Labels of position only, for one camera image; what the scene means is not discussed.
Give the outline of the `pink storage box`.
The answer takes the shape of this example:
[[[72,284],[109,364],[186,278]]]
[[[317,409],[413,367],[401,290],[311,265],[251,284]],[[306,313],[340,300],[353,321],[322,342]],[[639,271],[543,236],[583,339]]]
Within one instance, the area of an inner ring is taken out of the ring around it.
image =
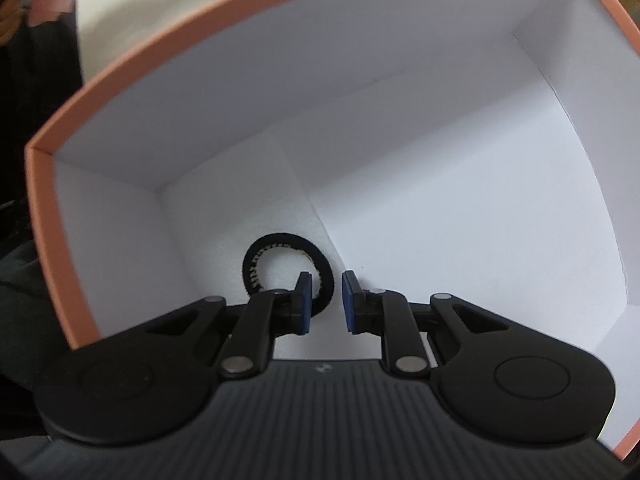
[[[595,353],[639,437],[639,26],[618,0],[78,0],[84,84],[26,151],[78,348],[205,295],[256,238],[449,290]]]

